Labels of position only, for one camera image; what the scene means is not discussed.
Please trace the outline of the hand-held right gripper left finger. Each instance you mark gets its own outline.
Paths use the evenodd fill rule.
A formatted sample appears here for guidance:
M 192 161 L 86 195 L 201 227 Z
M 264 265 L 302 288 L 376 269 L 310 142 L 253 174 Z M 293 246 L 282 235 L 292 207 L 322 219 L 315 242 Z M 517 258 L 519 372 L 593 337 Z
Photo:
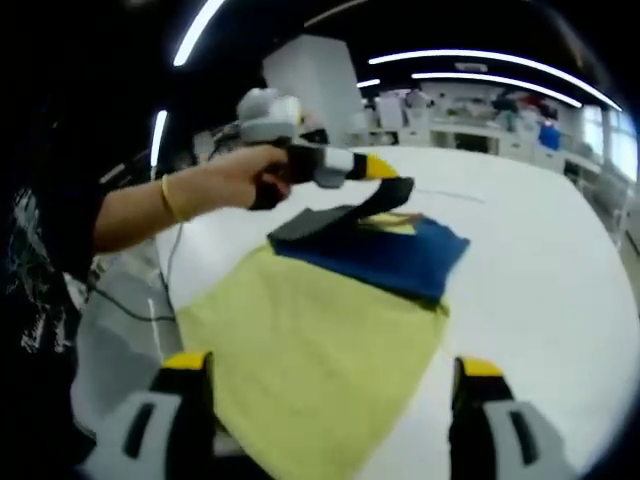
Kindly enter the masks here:
M 213 470 L 210 353 L 175 354 L 150 386 L 130 394 L 97 429 L 85 479 L 187 479 Z

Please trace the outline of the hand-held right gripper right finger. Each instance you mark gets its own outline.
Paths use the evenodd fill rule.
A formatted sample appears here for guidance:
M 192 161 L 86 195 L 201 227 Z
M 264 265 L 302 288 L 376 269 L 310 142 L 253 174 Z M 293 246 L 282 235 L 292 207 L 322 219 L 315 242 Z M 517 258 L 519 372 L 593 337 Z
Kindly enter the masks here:
M 564 441 L 496 365 L 457 357 L 449 428 L 453 479 L 574 479 Z

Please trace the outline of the person's left hand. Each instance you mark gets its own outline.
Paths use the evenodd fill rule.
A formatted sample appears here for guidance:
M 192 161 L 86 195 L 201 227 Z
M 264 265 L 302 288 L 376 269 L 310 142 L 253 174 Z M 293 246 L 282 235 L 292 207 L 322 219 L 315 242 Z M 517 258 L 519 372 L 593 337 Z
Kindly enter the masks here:
M 287 154 L 271 145 L 240 148 L 219 156 L 210 167 L 219 206 L 268 210 L 291 193 Z

